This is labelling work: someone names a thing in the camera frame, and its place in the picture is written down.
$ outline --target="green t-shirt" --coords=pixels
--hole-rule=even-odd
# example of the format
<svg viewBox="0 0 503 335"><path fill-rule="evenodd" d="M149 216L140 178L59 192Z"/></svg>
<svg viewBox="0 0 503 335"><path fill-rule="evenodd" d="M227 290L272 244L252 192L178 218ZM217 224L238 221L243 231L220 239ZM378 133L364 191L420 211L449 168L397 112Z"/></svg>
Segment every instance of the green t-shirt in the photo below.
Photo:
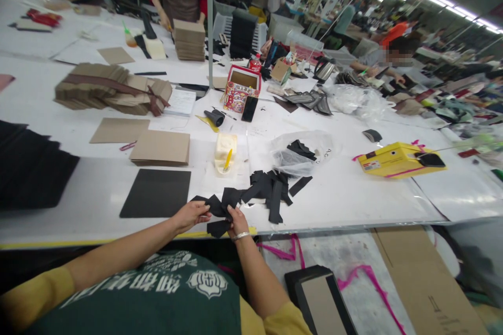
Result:
<svg viewBox="0 0 503 335"><path fill-rule="evenodd" d="M239 334L239 289L188 251L154 255L75 293L28 334Z"/></svg>

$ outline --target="yellow sleeve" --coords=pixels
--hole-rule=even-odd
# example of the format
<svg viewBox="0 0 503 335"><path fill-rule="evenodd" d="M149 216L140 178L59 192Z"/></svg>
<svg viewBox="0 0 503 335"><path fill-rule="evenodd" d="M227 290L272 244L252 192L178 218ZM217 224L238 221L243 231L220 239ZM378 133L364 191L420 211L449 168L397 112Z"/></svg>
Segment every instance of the yellow sleeve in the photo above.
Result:
<svg viewBox="0 0 503 335"><path fill-rule="evenodd" d="M15 287L0 300L14 330L24 331L38 318L70 297L74 291L70 271L59 267Z"/></svg>
<svg viewBox="0 0 503 335"><path fill-rule="evenodd" d="M241 296L239 304L242 335L312 335L302 313L292 302L264 321Z"/></svg>

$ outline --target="bracelet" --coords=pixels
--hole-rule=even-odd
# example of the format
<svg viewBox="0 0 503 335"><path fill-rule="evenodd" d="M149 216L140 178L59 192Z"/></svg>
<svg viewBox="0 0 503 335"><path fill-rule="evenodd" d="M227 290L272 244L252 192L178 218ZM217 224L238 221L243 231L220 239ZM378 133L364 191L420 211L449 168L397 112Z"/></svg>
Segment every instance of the bracelet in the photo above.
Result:
<svg viewBox="0 0 503 335"><path fill-rule="evenodd" d="M235 237L232 237L232 241L236 242L238 239L246 237L246 236L250 236L250 232L239 233Z"/></svg>

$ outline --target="mobile phone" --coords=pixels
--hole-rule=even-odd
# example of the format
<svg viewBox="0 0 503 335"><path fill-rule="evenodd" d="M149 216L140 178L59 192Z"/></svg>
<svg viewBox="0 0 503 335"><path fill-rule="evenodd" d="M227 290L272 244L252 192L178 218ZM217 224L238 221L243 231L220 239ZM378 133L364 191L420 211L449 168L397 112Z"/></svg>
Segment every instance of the mobile phone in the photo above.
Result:
<svg viewBox="0 0 503 335"><path fill-rule="evenodd" d="M248 96L246 97L245 108L243 109L242 121L251 122L253 119L253 114L255 113L255 108L257 107L258 98Z"/></svg>

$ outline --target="pink paper clip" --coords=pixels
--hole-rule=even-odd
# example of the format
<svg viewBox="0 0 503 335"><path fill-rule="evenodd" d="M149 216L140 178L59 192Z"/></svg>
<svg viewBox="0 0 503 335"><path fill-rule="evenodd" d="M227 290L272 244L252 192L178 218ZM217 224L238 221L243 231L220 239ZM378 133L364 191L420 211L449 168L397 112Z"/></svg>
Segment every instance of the pink paper clip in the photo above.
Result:
<svg viewBox="0 0 503 335"><path fill-rule="evenodd" d="M127 145L124 145L123 147L120 147L119 150L120 151L125 151L125 150L128 150L128 149L134 148L135 145L136 145L136 141L133 141L132 143L129 143Z"/></svg>

